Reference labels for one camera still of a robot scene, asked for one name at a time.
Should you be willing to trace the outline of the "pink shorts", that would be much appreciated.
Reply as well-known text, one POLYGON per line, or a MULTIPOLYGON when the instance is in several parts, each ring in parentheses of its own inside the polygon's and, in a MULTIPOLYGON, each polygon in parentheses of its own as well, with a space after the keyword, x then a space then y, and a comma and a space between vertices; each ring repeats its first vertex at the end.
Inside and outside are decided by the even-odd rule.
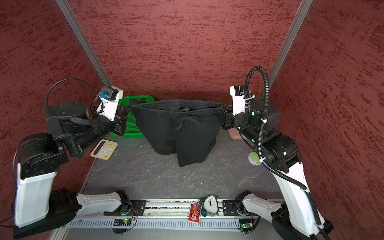
POLYGON ((235 128, 228 129, 228 134, 229 134, 230 138, 233 140, 241 140, 242 139, 239 131, 235 128))

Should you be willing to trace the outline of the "black shorts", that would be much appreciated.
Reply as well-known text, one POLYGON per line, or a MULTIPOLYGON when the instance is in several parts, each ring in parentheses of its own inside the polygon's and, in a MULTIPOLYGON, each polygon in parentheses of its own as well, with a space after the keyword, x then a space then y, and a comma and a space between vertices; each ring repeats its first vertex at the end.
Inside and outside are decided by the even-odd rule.
POLYGON ((165 100, 135 104, 136 125, 156 153, 176 154, 180 167, 202 163, 224 123, 221 103, 165 100))

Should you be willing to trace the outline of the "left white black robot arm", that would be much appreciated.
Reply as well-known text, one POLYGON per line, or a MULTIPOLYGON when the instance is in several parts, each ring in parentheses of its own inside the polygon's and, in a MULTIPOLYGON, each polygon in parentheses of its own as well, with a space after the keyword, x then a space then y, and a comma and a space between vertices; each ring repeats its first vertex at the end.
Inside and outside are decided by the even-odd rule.
POLYGON ((22 139, 15 155, 15 239, 57 229, 78 216, 103 212, 120 215, 130 210, 131 202, 122 190, 85 196, 52 189, 60 166, 69 158, 82 158, 109 133, 122 136, 128 113, 127 107, 118 107, 111 119, 90 115, 87 106, 78 101, 45 108, 49 131, 22 139))

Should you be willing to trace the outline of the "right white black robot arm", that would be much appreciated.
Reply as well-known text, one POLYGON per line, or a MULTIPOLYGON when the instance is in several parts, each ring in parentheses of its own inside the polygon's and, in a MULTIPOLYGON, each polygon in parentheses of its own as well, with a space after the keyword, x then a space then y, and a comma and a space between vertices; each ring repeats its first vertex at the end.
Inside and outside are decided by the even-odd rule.
POLYGON ((258 100, 251 103, 249 112, 236 114, 233 107, 223 106, 223 128, 240 133, 258 161, 275 177, 285 203, 273 204, 245 191, 237 197, 241 207, 272 223, 284 240, 315 240, 318 234, 328 240, 334 226, 315 204, 299 148, 292 138, 279 132, 280 111, 270 103, 263 119, 263 107, 264 102, 258 100))

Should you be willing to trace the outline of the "green plastic basket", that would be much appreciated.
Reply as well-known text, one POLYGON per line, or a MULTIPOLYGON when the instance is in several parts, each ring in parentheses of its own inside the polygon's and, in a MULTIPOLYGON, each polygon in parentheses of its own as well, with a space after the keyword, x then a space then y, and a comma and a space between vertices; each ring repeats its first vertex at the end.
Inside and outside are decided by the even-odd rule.
POLYGON ((152 103, 155 98, 152 96, 128 96, 124 97, 119 101, 118 113, 127 114, 126 129, 125 133, 121 136, 123 139, 128 138, 143 138, 144 135, 140 132, 136 125, 136 118, 132 111, 128 112, 129 107, 135 104, 141 103, 152 103))

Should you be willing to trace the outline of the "beige yellow calculator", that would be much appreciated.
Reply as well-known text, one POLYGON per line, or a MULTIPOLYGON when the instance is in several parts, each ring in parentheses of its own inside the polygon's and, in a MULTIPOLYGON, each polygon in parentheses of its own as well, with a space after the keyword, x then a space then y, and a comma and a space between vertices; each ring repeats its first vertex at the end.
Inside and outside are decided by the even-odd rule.
POLYGON ((91 157, 99 160, 109 160, 117 147, 117 142, 100 140, 100 142, 92 150, 91 157))

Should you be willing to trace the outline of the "white teal alarm clock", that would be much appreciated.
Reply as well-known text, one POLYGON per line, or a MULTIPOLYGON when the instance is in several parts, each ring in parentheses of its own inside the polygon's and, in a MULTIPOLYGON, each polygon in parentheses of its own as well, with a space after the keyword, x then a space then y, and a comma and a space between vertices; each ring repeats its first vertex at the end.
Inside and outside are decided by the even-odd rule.
POLYGON ((200 198, 199 204, 201 205, 201 215, 203 217, 214 217, 219 213, 219 203, 214 195, 200 198))

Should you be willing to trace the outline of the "left small circuit board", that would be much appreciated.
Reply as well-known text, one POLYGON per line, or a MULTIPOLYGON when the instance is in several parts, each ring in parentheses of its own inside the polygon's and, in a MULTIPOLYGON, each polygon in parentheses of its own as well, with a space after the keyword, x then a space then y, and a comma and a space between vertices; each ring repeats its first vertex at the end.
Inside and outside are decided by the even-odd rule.
POLYGON ((114 228, 117 228, 117 227, 128 228, 131 226, 131 222, 132 221, 129 219, 114 219, 112 226, 114 228))

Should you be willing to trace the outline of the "small circuit board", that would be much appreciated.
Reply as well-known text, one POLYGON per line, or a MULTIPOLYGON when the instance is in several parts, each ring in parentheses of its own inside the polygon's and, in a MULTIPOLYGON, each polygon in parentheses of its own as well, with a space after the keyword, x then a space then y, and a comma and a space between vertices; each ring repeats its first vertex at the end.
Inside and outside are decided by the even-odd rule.
POLYGON ((117 228, 117 227, 128 228, 131 226, 131 222, 132 221, 129 219, 114 219, 112 226, 114 228, 117 228))
POLYGON ((239 219, 239 228, 246 232, 251 231, 255 226, 255 221, 252 219, 239 219))

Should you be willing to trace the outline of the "red card packet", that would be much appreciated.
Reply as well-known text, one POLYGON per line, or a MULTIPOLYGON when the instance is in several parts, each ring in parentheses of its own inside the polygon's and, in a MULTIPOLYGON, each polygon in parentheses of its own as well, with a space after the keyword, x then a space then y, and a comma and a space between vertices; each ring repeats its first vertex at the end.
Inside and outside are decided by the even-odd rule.
POLYGON ((202 206, 197 202, 191 202, 188 222, 193 224, 199 224, 201 218, 201 208, 202 206))

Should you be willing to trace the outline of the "right small circuit board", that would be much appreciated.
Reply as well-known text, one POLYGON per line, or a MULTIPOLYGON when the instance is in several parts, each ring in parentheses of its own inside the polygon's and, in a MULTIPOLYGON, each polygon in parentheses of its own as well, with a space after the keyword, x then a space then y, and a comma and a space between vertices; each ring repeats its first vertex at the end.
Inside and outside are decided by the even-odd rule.
POLYGON ((255 221, 252 219, 239 219, 239 228, 246 232, 251 231, 255 226, 255 221))

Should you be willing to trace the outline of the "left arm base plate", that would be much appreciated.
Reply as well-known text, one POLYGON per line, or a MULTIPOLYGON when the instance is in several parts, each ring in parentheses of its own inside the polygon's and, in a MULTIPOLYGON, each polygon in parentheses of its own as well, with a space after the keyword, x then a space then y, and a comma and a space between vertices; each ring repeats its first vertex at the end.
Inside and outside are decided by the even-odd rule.
POLYGON ((113 212, 104 212, 104 216, 142 216, 146 207, 146 200, 130 200, 129 203, 122 203, 113 212))

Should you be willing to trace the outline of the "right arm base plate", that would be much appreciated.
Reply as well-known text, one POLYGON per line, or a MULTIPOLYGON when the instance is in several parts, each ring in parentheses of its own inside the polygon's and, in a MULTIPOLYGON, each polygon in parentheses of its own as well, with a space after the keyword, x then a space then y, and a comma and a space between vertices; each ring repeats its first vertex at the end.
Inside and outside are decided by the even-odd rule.
POLYGON ((235 217, 240 219, 250 219, 251 217, 259 217, 251 212, 248 212, 245 205, 240 200, 223 200, 223 214, 226 217, 235 217))

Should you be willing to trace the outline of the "aluminium front rail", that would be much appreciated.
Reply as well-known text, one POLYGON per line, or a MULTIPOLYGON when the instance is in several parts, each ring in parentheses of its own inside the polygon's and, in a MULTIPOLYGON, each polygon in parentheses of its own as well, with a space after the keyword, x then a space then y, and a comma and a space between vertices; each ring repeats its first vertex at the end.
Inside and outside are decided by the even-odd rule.
POLYGON ((239 219, 226 217, 223 214, 223 199, 219 199, 219 213, 214 217, 201 217, 199 224, 188 222, 188 215, 193 199, 147 199, 142 216, 104 216, 104 213, 88 214, 76 217, 70 223, 55 229, 50 238, 63 240, 69 229, 165 229, 165 230, 195 230, 195 231, 228 231, 238 232, 239 219), (114 219, 129 219, 128 228, 114 228, 114 219))

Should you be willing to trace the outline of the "right aluminium corner post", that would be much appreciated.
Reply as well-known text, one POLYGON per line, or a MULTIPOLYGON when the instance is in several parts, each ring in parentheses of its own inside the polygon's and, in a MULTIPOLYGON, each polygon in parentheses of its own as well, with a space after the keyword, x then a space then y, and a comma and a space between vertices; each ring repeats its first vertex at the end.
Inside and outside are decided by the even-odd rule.
POLYGON ((277 56, 277 59, 275 61, 275 64, 271 70, 271 73, 270 73, 270 85, 272 85, 279 73, 279 70, 281 69, 283 63, 284 63, 284 60, 286 58, 286 56, 288 55, 289 51, 290 51, 290 48, 300 30, 300 27, 311 7, 313 3, 313 0, 302 0, 300 5, 299 5, 299 8, 296 12, 296 15, 293 19, 293 22, 290 26, 290 29, 286 35, 286 38, 283 42, 283 45, 279 51, 279 54, 277 56))

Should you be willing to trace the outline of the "aluminium corner post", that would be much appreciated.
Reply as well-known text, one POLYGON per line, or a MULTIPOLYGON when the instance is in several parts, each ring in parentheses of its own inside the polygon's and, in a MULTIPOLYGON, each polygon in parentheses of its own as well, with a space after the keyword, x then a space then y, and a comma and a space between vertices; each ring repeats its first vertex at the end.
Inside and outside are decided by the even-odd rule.
POLYGON ((77 37, 78 41, 80 42, 81 46, 83 47, 83 50, 87 54, 89 60, 91 61, 93 67, 95 68, 96 72, 98 73, 100 79, 102 80, 103 84, 105 86, 112 86, 112 82, 110 81, 106 71, 104 70, 99 58, 97 57, 96 53, 94 52, 90 42, 88 41, 84 31, 82 30, 78 20, 75 17, 74 12, 72 11, 68 1, 65 0, 55 0, 58 7, 60 8, 61 12, 63 13, 65 19, 67 20, 68 24, 70 25, 72 31, 74 32, 75 36, 77 37))
POLYGON ((290 29, 286 35, 286 38, 283 42, 283 45, 279 51, 279 54, 277 56, 277 59, 275 61, 275 64, 271 70, 271 73, 270 73, 270 85, 272 85, 279 73, 279 70, 281 69, 283 63, 284 63, 284 60, 286 58, 286 56, 288 55, 289 51, 290 51, 290 48, 300 30, 300 27, 311 7, 313 3, 313 0, 302 0, 300 5, 299 5, 299 8, 296 12, 296 15, 293 19, 293 22, 290 26, 290 29))

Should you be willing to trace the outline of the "left aluminium corner post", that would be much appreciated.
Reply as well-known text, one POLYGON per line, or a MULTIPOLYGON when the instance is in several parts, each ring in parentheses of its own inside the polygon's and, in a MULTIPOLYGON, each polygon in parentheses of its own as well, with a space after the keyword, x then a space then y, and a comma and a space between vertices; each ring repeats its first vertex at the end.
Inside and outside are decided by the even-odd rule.
POLYGON ((102 80, 103 84, 105 86, 112 86, 112 82, 110 81, 106 71, 104 70, 99 58, 97 57, 96 53, 94 52, 90 42, 88 41, 84 31, 82 30, 78 20, 75 17, 74 12, 72 11, 68 1, 65 0, 55 0, 58 7, 60 8, 61 12, 63 13, 65 19, 67 20, 68 24, 70 25, 72 31, 74 32, 75 36, 77 37, 78 41, 80 42, 81 46, 83 47, 83 50, 87 54, 89 60, 91 61, 93 67, 95 68, 96 72, 98 73, 100 79, 102 80))

